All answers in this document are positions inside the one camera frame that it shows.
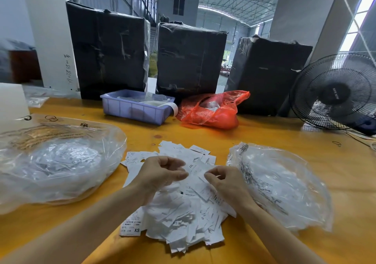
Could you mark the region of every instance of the black plastic wrap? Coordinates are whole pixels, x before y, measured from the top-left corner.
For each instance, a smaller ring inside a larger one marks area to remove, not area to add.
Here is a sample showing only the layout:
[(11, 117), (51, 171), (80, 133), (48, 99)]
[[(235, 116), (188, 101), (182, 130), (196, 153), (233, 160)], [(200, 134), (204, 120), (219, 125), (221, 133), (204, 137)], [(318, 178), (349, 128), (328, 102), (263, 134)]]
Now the black plastic wrap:
[(250, 91), (238, 113), (276, 115), (313, 47), (253, 37), (239, 40), (225, 91)]
[(82, 99), (117, 90), (144, 91), (149, 70), (150, 23), (142, 17), (67, 2)]
[(160, 23), (156, 93), (178, 99), (215, 93), (226, 38), (224, 31)]

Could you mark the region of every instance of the plastic tray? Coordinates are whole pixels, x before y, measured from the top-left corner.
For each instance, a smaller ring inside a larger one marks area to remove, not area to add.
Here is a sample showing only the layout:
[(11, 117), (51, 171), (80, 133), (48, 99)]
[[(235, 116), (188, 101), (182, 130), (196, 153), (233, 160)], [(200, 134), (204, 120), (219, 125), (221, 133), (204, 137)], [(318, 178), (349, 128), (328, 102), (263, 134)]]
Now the plastic tray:
[[(103, 112), (108, 115), (118, 117), (126, 117), (132, 120), (139, 120), (145, 123), (161, 125), (172, 113), (172, 108), (168, 105), (162, 107), (150, 106), (143, 103), (127, 101), (121, 97), (137, 97), (145, 95), (145, 92), (133, 90), (120, 90), (101, 95), (103, 102)], [(174, 97), (170, 98), (170, 102), (174, 102)]]

